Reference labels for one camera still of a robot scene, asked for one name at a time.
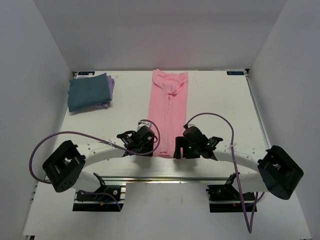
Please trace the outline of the pink t shirt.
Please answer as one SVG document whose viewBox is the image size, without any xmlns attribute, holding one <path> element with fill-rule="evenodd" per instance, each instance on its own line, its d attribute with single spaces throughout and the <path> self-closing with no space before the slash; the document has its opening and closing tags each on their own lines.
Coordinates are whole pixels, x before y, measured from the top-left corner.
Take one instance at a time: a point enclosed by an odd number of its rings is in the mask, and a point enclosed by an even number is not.
<svg viewBox="0 0 320 240">
<path fill-rule="evenodd" d="M 159 69 L 152 73 L 148 119 L 160 132 L 156 157 L 173 158 L 176 137 L 181 137 L 187 117 L 189 75 L 187 72 L 166 73 Z"/>
</svg>

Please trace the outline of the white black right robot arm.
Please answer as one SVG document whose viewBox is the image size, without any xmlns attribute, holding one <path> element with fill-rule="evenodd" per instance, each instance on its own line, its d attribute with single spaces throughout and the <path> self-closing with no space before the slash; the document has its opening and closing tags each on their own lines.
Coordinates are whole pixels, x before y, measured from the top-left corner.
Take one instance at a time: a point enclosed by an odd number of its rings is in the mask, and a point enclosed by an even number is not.
<svg viewBox="0 0 320 240">
<path fill-rule="evenodd" d="M 176 137 L 173 157 L 204 158 L 251 169 L 239 174 L 240 183 L 234 181 L 225 187 L 226 195 L 233 200 L 248 192 L 269 192 L 288 200 L 304 176 L 304 171 L 280 146 L 273 145 L 267 150 L 232 146 L 221 137 L 206 137 L 195 126 Z"/>
</svg>

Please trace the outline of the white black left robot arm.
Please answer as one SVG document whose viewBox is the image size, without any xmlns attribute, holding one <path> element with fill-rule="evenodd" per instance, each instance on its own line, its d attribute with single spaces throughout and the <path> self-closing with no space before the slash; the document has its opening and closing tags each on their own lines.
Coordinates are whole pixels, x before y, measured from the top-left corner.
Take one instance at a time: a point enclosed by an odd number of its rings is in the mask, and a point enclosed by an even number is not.
<svg viewBox="0 0 320 240">
<path fill-rule="evenodd" d="M 126 131 L 112 138 L 110 144 L 101 141 L 76 145 L 64 141 L 43 163 L 42 168 L 57 193 L 70 188 L 88 192 L 94 199 L 105 196 L 103 179 L 83 168 L 105 160 L 131 156 L 134 153 L 152 156 L 155 133 L 141 124 L 137 131 Z"/>
</svg>

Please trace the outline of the folded lavender t shirt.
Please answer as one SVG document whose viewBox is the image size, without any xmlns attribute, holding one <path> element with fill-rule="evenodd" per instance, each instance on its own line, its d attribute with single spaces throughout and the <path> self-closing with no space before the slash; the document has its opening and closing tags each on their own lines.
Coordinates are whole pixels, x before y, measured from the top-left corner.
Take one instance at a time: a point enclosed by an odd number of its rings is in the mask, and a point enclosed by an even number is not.
<svg viewBox="0 0 320 240">
<path fill-rule="evenodd" d="M 97 105 L 94 105 L 95 108 L 109 108 L 111 106 L 113 100 L 113 92 L 115 88 L 115 80 L 110 76 L 107 75 L 107 83 L 108 83 L 108 90 L 109 90 L 109 97 L 107 101 L 103 101 Z"/>
</svg>

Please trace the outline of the folded teal t shirt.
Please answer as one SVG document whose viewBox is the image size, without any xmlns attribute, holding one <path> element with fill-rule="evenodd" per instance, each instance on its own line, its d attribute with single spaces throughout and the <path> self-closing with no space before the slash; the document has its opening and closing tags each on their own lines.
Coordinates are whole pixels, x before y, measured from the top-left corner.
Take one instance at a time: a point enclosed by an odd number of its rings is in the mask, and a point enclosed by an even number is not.
<svg viewBox="0 0 320 240">
<path fill-rule="evenodd" d="M 69 80 L 67 106 L 70 113 L 111 101 L 107 74 Z"/>
</svg>

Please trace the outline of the blue right table label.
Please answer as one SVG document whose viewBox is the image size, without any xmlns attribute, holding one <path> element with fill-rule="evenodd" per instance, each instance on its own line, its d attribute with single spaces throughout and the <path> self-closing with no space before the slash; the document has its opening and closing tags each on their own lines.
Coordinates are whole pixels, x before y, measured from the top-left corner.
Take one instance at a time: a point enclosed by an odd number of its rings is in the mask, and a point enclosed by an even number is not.
<svg viewBox="0 0 320 240">
<path fill-rule="evenodd" d="M 227 71 L 226 74 L 228 76 L 244 76 L 245 75 L 243 71 Z"/>
</svg>

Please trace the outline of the blue table label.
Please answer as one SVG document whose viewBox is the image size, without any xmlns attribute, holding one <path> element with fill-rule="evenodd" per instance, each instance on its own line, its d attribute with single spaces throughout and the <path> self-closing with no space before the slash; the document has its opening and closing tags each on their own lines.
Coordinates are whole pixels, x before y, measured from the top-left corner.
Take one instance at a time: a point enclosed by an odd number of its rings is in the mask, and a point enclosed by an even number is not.
<svg viewBox="0 0 320 240">
<path fill-rule="evenodd" d="M 228 76 L 244 76 L 245 75 L 243 71 L 227 71 L 226 74 Z"/>
<path fill-rule="evenodd" d="M 77 75 L 78 76 L 94 76 L 95 71 L 79 71 Z"/>
</svg>

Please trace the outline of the blue left table label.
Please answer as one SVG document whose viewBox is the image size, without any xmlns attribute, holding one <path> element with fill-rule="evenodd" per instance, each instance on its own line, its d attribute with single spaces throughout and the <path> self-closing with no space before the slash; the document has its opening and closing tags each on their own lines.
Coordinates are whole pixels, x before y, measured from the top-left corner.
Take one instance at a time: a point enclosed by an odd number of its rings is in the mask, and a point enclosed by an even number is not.
<svg viewBox="0 0 320 240">
<path fill-rule="evenodd" d="M 78 76 L 94 76 L 95 71 L 79 71 L 77 75 Z"/>
</svg>

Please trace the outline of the aluminium right table rail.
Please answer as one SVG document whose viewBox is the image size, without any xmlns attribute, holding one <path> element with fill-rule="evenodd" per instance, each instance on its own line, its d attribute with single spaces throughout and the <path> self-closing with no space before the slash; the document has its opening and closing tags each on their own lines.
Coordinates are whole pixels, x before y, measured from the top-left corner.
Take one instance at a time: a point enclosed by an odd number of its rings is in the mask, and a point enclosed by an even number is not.
<svg viewBox="0 0 320 240">
<path fill-rule="evenodd" d="M 252 155 L 255 156 L 256 152 L 259 155 L 261 153 L 264 153 L 264 155 L 263 155 L 263 157 L 264 157 L 266 155 L 266 153 L 267 153 L 267 150 L 269 150 L 271 148 L 271 142 L 270 142 L 270 139 L 269 139 L 269 136 L 268 136 L 268 133 L 267 133 L 266 125 L 265 125 L 264 120 L 262 118 L 261 110 L 260 110 L 259 105 L 258 105 L 258 97 L 254 93 L 254 90 L 253 90 L 253 87 L 252 87 L 252 84 L 251 84 L 250 69 L 249 68 L 246 68 L 244 70 L 244 75 L 245 75 L 246 83 L 247 83 L 247 86 L 248 86 L 248 90 L 249 90 L 249 93 L 250 93 L 250 97 L 251 97 L 251 100 L 252 100 L 252 104 L 253 104 L 253 107 L 254 107 L 254 111 L 255 111 L 255 114 L 256 114 L 256 118 L 257 118 L 257 121 L 258 121 L 258 124 L 259 124 L 259 129 L 260 129 L 260 132 L 261 132 L 261 135 L 262 135 L 262 140 L 263 140 L 263 147 L 253 147 L 252 148 Z"/>
</svg>

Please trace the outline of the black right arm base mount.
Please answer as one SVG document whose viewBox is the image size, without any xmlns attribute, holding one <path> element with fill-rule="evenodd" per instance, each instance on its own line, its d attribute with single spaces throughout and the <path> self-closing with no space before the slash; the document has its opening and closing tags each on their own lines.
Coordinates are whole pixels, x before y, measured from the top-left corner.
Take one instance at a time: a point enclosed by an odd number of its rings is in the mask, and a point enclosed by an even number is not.
<svg viewBox="0 0 320 240">
<path fill-rule="evenodd" d="M 237 185 L 236 174 L 229 176 L 224 184 L 208 185 L 206 192 L 209 200 L 210 213 L 241 213 L 243 212 L 239 192 L 233 187 Z"/>
</svg>

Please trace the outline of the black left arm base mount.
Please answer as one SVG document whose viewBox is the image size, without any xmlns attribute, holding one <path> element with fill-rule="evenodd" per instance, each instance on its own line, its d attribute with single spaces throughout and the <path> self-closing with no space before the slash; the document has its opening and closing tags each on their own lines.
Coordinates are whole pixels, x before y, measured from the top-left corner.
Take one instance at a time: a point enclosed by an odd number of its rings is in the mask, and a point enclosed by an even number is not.
<svg viewBox="0 0 320 240">
<path fill-rule="evenodd" d="M 99 182 L 99 188 L 93 193 L 77 191 L 73 212 L 120 212 L 125 200 L 125 186 L 107 184 L 101 176 L 93 173 Z"/>
</svg>

